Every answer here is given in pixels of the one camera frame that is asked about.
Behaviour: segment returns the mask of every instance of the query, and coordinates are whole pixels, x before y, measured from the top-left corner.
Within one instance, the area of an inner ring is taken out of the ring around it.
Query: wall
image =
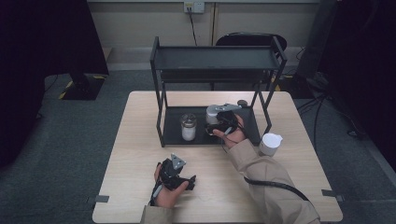
[[[309,3],[206,2],[204,14],[192,14],[197,44],[212,45],[232,32],[260,32],[283,35],[289,47],[305,46],[318,6],[315,0],[305,2]],[[89,5],[104,47],[151,47],[156,35],[162,45],[194,45],[182,2],[91,1]]]

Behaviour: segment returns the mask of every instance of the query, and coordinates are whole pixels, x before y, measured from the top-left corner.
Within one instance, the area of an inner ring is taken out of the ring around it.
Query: shelf bottom tray
[[[205,130],[207,106],[168,106],[163,124],[163,142],[165,145],[219,145],[221,141]],[[180,117],[192,113],[197,118],[195,138],[186,141],[181,136]],[[254,146],[258,146],[261,137],[252,108],[244,107],[234,111],[245,123],[247,136]]]

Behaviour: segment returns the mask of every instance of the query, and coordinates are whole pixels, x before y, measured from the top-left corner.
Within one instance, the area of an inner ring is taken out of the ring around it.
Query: gray carpet
[[[15,163],[0,172],[0,223],[93,223],[87,199],[99,193],[128,94],[153,90],[150,71],[114,71],[95,101],[58,97],[69,76],[48,77],[40,119]],[[217,90],[249,86],[217,85]],[[169,90],[209,91],[209,84]],[[296,106],[308,100],[294,100]],[[318,105],[302,115],[314,142]],[[396,188],[373,157],[369,140],[347,135],[350,123],[325,100],[318,113],[318,157],[342,195],[341,223],[395,223]]]

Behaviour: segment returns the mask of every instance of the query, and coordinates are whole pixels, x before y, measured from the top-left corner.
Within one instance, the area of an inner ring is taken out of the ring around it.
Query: beige sleeve
[[[146,205],[140,224],[171,224],[172,221],[172,209]]]
[[[251,180],[280,182],[293,186],[288,172],[271,157],[259,156],[249,140],[229,150],[236,171]],[[274,187],[250,185],[250,194],[262,211],[264,223],[319,223],[311,202],[295,193]]]

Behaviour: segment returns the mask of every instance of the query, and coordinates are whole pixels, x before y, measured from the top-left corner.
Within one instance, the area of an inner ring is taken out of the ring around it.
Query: chair backrest
[[[270,46],[273,36],[285,50],[288,42],[281,35],[244,32],[225,35],[216,42],[216,46]]]

